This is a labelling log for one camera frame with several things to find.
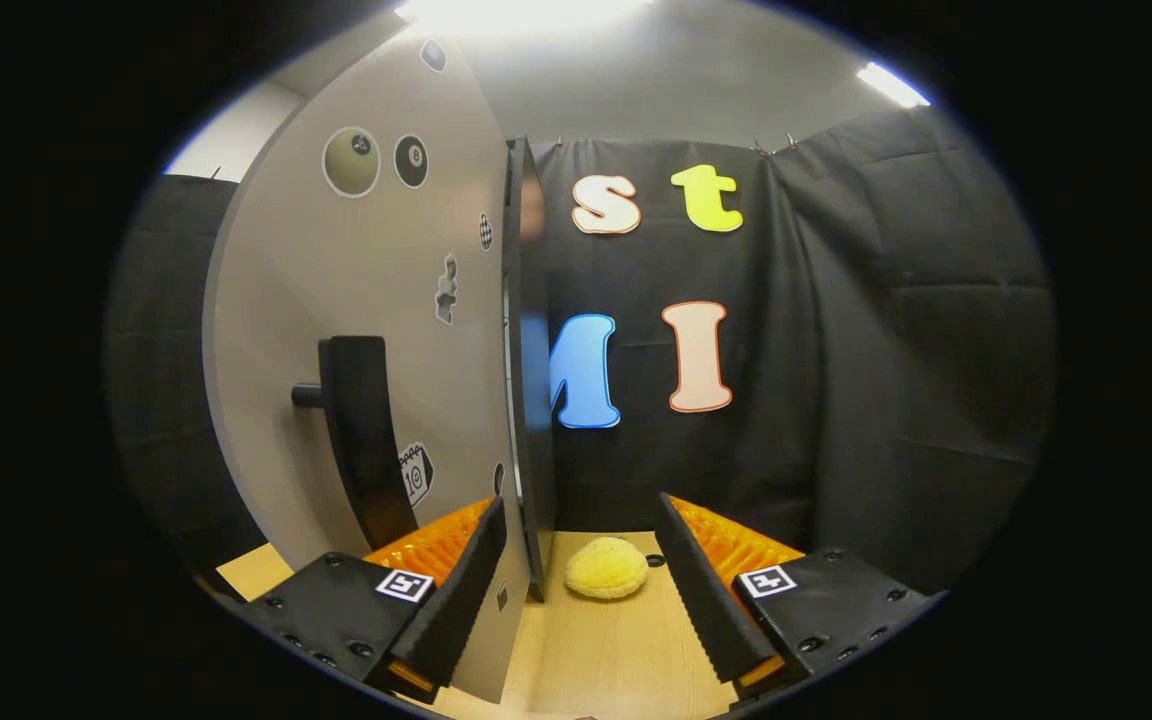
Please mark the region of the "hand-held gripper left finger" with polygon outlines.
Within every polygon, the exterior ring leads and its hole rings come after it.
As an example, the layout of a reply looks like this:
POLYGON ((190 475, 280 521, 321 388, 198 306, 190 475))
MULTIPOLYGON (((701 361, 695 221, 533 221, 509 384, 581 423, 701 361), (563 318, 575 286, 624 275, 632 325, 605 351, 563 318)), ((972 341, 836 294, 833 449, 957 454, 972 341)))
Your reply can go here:
POLYGON ((483 498, 365 558, 324 553, 236 611, 353 682, 434 702, 467 650, 506 541, 503 498, 483 498))

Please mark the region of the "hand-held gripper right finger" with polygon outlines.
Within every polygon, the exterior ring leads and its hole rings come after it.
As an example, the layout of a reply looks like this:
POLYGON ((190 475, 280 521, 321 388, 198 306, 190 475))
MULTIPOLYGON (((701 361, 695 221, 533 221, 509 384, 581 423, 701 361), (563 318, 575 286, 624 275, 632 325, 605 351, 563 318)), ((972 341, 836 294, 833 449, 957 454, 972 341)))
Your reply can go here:
POLYGON ((717 679, 741 705, 851 664, 937 602, 849 550, 805 553, 666 493, 655 538, 717 679))

